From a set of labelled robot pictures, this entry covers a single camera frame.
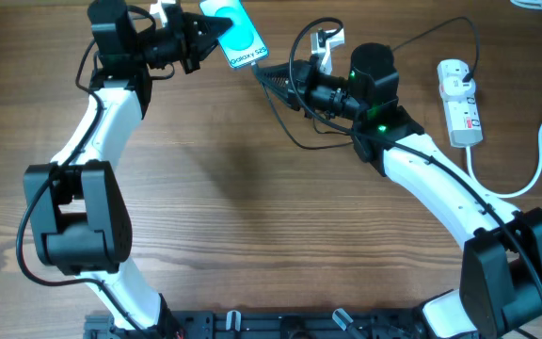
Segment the teal Galaxy smartphone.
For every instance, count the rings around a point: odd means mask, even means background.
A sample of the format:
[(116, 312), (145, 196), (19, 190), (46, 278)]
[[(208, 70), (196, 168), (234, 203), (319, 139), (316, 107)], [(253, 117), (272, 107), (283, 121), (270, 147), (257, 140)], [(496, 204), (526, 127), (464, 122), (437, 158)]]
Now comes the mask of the teal Galaxy smartphone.
[(228, 18), (231, 28), (219, 45), (232, 69), (240, 69), (269, 56), (269, 50), (240, 0), (206, 0), (199, 3), (203, 15)]

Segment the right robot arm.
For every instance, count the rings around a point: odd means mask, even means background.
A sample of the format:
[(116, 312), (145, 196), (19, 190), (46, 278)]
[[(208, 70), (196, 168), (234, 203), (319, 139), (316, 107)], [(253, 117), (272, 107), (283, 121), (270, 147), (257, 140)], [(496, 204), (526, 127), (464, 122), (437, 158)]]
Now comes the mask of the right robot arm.
[(398, 102), (390, 47), (357, 47), (345, 78), (319, 56), (254, 73), (291, 109), (351, 121), (360, 160), (416, 197), (462, 249), (458, 287), (418, 309), (421, 337), (499, 338), (542, 316), (542, 209), (523, 212), (487, 192), (439, 150)]

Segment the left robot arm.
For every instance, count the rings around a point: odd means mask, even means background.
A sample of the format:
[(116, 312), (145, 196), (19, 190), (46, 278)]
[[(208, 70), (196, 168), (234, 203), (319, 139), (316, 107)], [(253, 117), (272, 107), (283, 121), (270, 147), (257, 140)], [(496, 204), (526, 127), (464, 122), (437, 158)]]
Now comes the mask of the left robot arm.
[(115, 169), (161, 70), (196, 71), (233, 22), (186, 12), (175, 1), (150, 11), (95, 1), (88, 18), (86, 56), (95, 58), (88, 109), (50, 162), (25, 171), (27, 207), (18, 232), (33, 235), (40, 261), (61, 272), (63, 285), (84, 283), (96, 293), (110, 313), (108, 334), (182, 338), (183, 326), (131, 259), (132, 223)]

